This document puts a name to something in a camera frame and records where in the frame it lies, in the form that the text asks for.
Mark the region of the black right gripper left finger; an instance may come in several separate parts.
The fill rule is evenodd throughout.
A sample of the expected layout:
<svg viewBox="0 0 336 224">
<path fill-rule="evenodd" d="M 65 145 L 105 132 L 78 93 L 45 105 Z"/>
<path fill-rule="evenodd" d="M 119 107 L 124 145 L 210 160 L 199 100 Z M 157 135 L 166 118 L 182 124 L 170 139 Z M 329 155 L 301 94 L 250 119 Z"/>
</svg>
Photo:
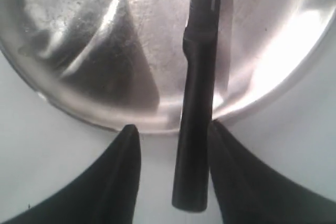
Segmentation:
<svg viewBox="0 0 336 224">
<path fill-rule="evenodd" d="M 140 173 L 139 131 L 129 124 L 75 180 L 7 223 L 132 223 Z"/>
</svg>

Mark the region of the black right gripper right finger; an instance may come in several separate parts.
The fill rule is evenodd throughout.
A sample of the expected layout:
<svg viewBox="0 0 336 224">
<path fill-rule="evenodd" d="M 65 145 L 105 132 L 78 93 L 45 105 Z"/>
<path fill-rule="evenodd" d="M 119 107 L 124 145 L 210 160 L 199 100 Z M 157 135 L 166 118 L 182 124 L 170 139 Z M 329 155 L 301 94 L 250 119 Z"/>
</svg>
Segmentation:
<svg viewBox="0 0 336 224">
<path fill-rule="evenodd" d="M 208 162 L 223 223 L 335 223 L 335 201 L 266 165 L 217 120 Z"/>
</svg>

